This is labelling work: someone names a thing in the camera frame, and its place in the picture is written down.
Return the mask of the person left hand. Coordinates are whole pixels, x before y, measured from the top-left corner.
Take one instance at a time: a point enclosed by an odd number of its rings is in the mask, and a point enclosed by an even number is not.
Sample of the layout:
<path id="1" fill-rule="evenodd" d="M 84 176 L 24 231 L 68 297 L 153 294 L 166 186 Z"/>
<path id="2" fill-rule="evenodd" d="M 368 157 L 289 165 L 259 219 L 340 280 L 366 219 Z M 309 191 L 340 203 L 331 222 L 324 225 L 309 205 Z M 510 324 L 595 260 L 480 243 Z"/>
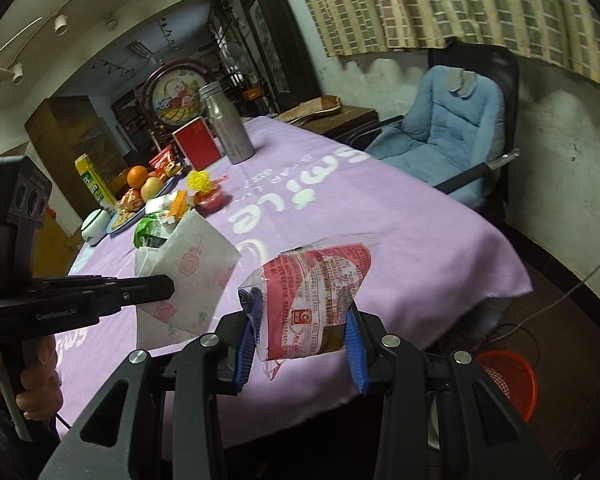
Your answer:
<path id="1" fill-rule="evenodd" d="M 62 408 L 64 398 L 56 370 L 57 361 L 55 336 L 43 337 L 36 350 L 36 360 L 20 374 L 23 392 L 16 396 L 16 403 L 25 418 L 42 422 L 54 418 Z M 2 367 L 0 352 L 0 370 Z"/>

